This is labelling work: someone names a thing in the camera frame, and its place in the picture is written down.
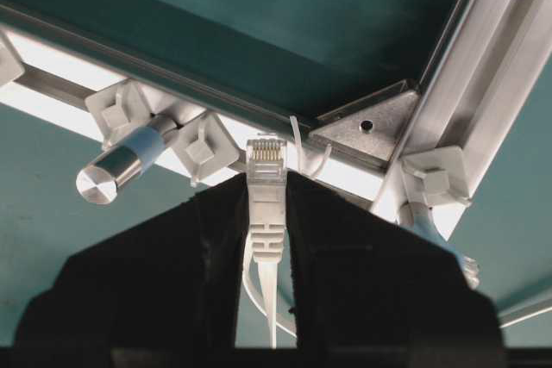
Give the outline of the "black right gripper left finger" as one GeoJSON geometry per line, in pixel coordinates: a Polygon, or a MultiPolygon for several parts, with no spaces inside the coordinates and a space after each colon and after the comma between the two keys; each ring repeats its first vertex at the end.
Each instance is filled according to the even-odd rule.
{"type": "Polygon", "coordinates": [[[237,175],[75,253],[29,303],[15,343],[231,348],[246,228],[237,175]]]}

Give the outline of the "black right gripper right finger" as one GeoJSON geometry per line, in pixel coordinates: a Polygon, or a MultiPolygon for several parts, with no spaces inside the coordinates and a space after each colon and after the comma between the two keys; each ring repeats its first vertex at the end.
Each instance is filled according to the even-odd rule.
{"type": "Polygon", "coordinates": [[[286,208],[299,346],[502,347],[452,253],[297,173],[286,208]]]}

